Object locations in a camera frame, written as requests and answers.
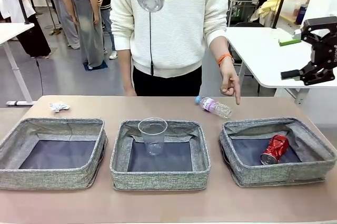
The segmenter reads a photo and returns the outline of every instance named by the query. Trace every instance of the white lab coat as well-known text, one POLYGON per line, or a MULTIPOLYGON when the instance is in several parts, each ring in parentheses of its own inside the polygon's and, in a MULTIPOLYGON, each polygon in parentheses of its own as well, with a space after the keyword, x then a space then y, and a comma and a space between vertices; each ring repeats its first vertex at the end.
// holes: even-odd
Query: white lab coat
POLYGON ((11 15, 6 7, 6 1, 0 0, 0 13, 4 19, 9 18, 11 15))
MULTIPOLYGON (((3 17, 4 17, 3 15, 3 11, 4 11, 5 14, 9 13, 9 16, 7 17, 11 18, 12 23, 24 23, 25 22, 25 18, 23 17, 22 10, 20 8, 19 0, 2 0, 2 1, 3 3, 2 3, 1 15, 3 17)), ((26 10, 27 17, 34 15, 35 11, 33 10, 31 3, 28 0, 22 0, 22 2, 26 10)))

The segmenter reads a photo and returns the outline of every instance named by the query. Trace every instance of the sneaker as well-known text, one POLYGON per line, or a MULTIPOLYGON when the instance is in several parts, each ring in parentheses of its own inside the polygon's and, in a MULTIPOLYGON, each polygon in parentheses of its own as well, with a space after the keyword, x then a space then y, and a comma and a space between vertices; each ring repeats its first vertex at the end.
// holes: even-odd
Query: sneaker
POLYGON ((117 51, 114 50, 113 52, 111 52, 111 54, 109 56, 109 59, 110 60, 114 60, 116 58, 117 58, 117 51))
POLYGON ((49 56, 51 55, 52 53, 49 53, 49 55, 48 56, 42 56, 42 58, 43 59, 48 59, 49 58, 49 56))
POLYGON ((80 48, 81 48, 80 45, 79 45, 78 47, 73 47, 73 46, 71 46, 70 44, 67 44, 67 46, 68 46, 68 48, 74 49, 74 50, 77 50, 77 49, 80 49, 80 48))

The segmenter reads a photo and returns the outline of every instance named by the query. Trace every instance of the hand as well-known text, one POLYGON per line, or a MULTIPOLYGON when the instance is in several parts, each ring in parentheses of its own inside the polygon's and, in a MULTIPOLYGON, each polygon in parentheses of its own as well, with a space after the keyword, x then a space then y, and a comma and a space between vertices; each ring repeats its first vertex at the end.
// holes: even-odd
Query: hand
POLYGON ((130 88, 125 89, 124 95, 125 96, 137 96, 137 93, 133 87, 130 87, 130 88))
POLYGON ((236 104, 239 105, 241 100, 240 81, 230 57, 223 59, 220 71, 223 77, 220 92, 226 96, 235 96, 236 104))
POLYGON ((100 18, 98 17, 98 14, 94 14, 94 24, 96 25, 100 18))
POLYGON ((98 0, 97 6, 100 7, 102 5, 102 3, 103 3, 103 0, 98 0))
POLYGON ((72 18, 72 20, 73 20, 73 23, 76 25, 76 26, 78 26, 78 20, 77 20, 77 18, 76 18, 76 16, 73 14, 73 15, 70 15, 71 16, 71 18, 72 18))

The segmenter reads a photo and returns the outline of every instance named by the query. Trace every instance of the plastic water bottle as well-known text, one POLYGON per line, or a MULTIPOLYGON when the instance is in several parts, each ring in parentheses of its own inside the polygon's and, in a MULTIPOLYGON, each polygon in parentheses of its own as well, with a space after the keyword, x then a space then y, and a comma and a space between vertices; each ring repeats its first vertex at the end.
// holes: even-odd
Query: plastic water bottle
POLYGON ((208 97, 197 96, 195 102, 199 104, 203 109, 213 114, 219 115, 222 118, 230 118, 232 110, 229 106, 215 101, 208 97))

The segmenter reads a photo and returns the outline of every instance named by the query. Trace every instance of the white table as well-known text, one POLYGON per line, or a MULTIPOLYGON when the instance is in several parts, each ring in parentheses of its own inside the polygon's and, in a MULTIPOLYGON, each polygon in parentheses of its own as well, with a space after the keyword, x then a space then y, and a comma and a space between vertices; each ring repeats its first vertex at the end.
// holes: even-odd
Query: white table
POLYGON ((4 45, 6 55, 8 57, 8 60, 12 66, 12 70, 14 72, 14 75, 16 77, 16 80, 20 86, 20 89, 23 93, 23 96, 25 97, 25 101, 8 101, 6 105, 8 106, 32 106, 34 104, 34 101, 31 98, 31 95, 29 94, 29 91, 27 89, 27 86, 23 80, 23 77, 21 75, 21 72, 19 68, 16 65, 15 59, 13 57, 13 54, 11 52, 11 49, 8 44, 8 40, 11 38, 21 34, 22 32, 25 32, 26 30, 34 27, 33 23, 30 24, 24 24, 24 23, 0 23, 0 45, 4 45))
POLYGON ((336 79, 311 86, 305 86, 300 80, 281 79, 281 72, 302 69, 311 56, 311 45, 306 42, 280 47, 279 38, 291 37, 282 29, 229 27, 226 36, 242 59, 240 83, 247 67, 262 86, 277 88, 276 96, 286 89, 299 105, 309 89, 337 88, 336 79))

